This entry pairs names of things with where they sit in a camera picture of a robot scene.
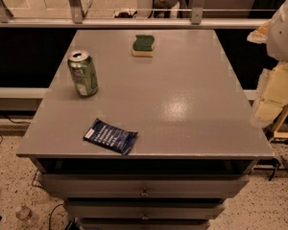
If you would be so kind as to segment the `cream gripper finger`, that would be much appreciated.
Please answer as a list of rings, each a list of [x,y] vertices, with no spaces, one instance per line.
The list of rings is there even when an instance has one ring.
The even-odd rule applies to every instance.
[[[288,104],[288,62],[279,62],[272,70],[264,69],[256,93],[251,123],[255,127],[267,127]]]

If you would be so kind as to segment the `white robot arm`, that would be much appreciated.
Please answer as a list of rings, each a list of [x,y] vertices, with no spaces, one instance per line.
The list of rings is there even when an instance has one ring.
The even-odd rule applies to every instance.
[[[268,56],[277,60],[272,70],[262,71],[252,106],[252,124],[267,127],[288,104],[288,0],[269,21],[248,35],[248,41],[265,43]]]

